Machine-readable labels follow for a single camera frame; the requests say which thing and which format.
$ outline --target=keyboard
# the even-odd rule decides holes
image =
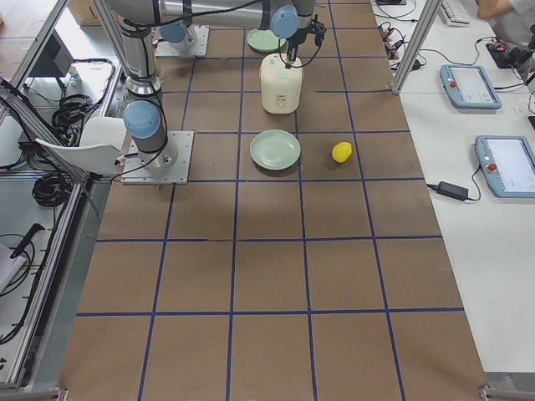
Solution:
[[[459,0],[442,0],[441,15],[450,27],[468,27],[470,19]]]

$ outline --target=touchscreen display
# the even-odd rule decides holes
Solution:
[[[451,73],[465,102],[495,103],[495,99],[489,91],[487,82],[481,75],[479,69],[454,67],[451,68]]]
[[[506,192],[535,192],[535,169],[518,139],[487,139]]]

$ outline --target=person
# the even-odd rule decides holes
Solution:
[[[479,0],[477,16],[488,20],[492,30],[510,47],[527,47],[535,24],[535,0]]]

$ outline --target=green plate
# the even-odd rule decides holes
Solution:
[[[251,157],[268,170],[284,170],[298,161],[301,146],[295,136],[281,129],[261,132],[251,142]]]
[[[278,50],[279,38],[269,30],[261,31],[253,29],[247,34],[247,43],[258,52],[269,53]],[[286,39],[280,39],[281,47],[286,43]]]

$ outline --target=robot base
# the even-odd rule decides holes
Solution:
[[[175,163],[169,168],[149,170],[142,167],[136,171],[131,171],[121,176],[123,184],[187,184],[187,178],[190,171],[191,149],[193,148],[193,131],[169,131],[168,146],[174,146],[178,149],[178,156]],[[137,152],[137,146],[134,141],[130,145],[129,153]],[[125,171],[130,171],[141,167],[141,161],[138,158],[128,159],[125,165]]]
[[[197,34],[197,43],[190,48],[173,48],[169,42],[159,42],[155,51],[157,58],[194,58],[206,56],[206,48],[208,47],[208,33],[209,27],[194,26]]]

